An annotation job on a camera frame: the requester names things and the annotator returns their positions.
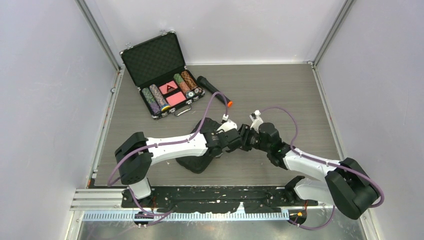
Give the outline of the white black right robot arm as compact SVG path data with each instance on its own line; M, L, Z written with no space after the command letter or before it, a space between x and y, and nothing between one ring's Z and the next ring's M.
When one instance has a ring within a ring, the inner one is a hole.
M274 166L303 174L292 180L285 192L291 205L315 200L334 205L346 217L357 220L384 201L382 190L352 158L338 161L304 153L282 141L270 122L258 127L243 124L238 132L242 150L263 151Z

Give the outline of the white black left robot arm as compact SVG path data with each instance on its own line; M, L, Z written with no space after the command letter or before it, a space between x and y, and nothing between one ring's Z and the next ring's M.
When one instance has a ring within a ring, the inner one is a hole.
M115 183L113 176L118 172L118 180L129 186L135 202L148 207L154 199L147 179L150 166L175 159L187 170L200 174L215 157L240 146L241 136L235 128L201 130L168 138L146 138L143 132L136 132L115 151L117 165L107 184Z

